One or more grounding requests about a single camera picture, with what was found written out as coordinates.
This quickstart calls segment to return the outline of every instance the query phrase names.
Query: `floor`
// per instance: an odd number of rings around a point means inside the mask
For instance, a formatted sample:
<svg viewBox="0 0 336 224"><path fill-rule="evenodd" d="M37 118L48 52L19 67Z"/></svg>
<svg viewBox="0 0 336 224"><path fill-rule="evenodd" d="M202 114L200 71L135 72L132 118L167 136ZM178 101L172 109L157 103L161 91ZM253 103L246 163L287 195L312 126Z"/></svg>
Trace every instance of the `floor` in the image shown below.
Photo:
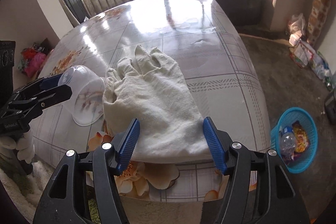
<svg viewBox="0 0 336 224"><path fill-rule="evenodd" d="M241 38L264 91L271 128L281 114L293 106L305 109L316 123L319 134L316 158L306 171L292 175L292 178L300 189L310 218L317 218L336 193L336 156L333 152L336 128L322 113L328 91L311 70L294 64L285 45L244 35ZM202 223L210 223L205 221L210 217L210 207L215 210L214 207L219 206L216 201L210 203L203 207Z"/></svg>

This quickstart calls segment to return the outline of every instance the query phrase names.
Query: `snack package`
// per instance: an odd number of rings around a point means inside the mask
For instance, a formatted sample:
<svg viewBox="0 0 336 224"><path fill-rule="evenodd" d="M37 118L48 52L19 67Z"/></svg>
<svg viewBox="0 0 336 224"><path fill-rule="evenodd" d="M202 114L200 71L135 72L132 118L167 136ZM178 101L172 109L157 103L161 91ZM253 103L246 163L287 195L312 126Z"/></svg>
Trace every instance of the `snack package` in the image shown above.
<svg viewBox="0 0 336 224"><path fill-rule="evenodd" d="M308 135L307 135L307 132L302 127L302 125L300 125L299 121L296 121L295 123L293 123L292 126L293 126L293 132L294 132L294 135L297 141L295 153L301 154L305 152L310 145Z"/></svg>

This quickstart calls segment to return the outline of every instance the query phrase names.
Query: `cup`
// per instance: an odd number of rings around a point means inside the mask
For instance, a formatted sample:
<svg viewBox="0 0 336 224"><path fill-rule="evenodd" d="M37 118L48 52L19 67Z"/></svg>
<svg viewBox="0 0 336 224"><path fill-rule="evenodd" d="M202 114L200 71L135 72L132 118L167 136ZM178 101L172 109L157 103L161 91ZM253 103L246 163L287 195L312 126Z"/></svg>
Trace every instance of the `cup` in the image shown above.
<svg viewBox="0 0 336 224"><path fill-rule="evenodd" d="M67 69L58 85L71 87L72 95L63 106L80 126L88 126L103 114L104 80L88 67L78 65Z"/></svg>

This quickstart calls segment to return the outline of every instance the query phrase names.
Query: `white glove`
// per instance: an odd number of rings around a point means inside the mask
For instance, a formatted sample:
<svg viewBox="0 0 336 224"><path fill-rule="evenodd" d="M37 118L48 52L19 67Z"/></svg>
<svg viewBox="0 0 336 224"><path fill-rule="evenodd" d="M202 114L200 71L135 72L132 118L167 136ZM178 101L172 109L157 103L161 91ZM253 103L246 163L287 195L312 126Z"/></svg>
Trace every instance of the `white glove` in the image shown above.
<svg viewBox="0 0 336 224"><path fill-rule="evenodd" d="M140 137L132 160L178 163L211 159L203 135L203 118L178 64L159 49L147 53L138 45L135 57L108 69L104 115L113 134L125 131L133 118Z"/></svg>
<svg viewBox="0 0 336 224"><path fill-rule="evenodd" d="M0 137L0 146L7 149L19 150L17 153L18 160L25 160L28 164L32 162L35 156L35 146L31 130L24 133L17 142L8 136Z"/></svg>

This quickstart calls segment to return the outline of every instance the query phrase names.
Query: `plastic basket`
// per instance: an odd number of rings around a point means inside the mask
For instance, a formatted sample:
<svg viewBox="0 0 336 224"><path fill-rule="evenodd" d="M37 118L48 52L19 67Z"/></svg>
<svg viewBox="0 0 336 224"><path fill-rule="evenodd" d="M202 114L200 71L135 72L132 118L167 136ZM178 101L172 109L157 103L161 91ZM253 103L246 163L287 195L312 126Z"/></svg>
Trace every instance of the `plastic basket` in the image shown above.
<svg viewBox="0 0 336 224"><path fill-rule="evenodd" d="M294 174L305 171L313 162L318 146L318 135L316 125L307 111L299 107L287 109L280 117L278 124L271 130L271 148L275 149L279 155L279 129L286 126L292 126L296 121L305 129L310 146L302 153L302 155L294 162L287 165L288 171Z"/></svg>

